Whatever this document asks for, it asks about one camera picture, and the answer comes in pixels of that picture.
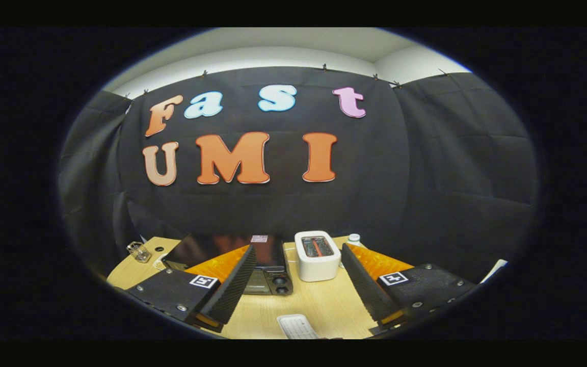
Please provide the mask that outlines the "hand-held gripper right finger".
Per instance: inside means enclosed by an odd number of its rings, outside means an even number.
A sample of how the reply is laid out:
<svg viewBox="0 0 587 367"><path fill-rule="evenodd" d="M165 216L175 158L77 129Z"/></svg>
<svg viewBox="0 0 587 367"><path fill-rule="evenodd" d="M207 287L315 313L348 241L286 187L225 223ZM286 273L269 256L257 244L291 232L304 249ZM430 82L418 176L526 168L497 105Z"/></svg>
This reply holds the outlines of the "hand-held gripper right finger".
<svg viewBox="0 0 587 367"><path fill-rule="evenodd" d="M437 264L413 266L350 243L342 245L341 260L366 311L382 330L433 318L478 287Z"/></svg>

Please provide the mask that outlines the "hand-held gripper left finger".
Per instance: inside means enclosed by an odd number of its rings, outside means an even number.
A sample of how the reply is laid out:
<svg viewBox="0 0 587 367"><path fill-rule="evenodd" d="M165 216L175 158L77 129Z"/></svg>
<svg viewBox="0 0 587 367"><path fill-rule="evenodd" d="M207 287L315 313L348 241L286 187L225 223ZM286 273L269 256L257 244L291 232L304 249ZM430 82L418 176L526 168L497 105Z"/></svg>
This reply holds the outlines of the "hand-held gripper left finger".
<svg viewBox="0 0 587 367"><path fill-rule="evenodd" d="M231 319L255 264L255 248L247 245L187 270L163 270L124 292L171 319L221 332Z"/></svg>

